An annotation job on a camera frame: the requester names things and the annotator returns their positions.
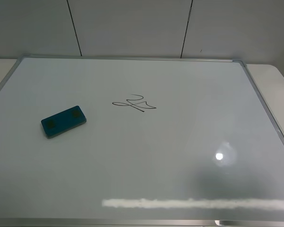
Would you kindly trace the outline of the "teal whiteboard eraser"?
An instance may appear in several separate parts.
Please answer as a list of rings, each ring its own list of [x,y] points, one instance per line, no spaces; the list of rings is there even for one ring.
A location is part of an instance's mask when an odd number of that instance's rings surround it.
[[[81,108],[77,105],[41,121],[42,128],[48,139],[61,135],[87,122]]]

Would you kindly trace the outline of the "black marker scribble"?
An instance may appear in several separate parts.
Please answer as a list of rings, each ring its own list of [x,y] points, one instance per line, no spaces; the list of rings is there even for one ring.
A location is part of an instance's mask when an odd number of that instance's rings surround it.
[[[131,107],[142,113],[145,110],[153,110],[157,107],[149,105],[146,100],[144,100],[144,96],[132,94],[133,98],[126,99],[125,102],[112,102],[112,105],[122,106],[122,107]]]

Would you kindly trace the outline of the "white whiteboard with aluminium frame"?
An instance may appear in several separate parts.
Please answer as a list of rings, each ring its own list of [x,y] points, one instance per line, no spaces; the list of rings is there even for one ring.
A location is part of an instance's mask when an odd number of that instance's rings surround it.
[[[157,107],[112,105],[132,94]],[[87,122],[48,139],[41,121]],[[284,131],[241,61],[23,56],[0,82],[0,227],[284,227]]]

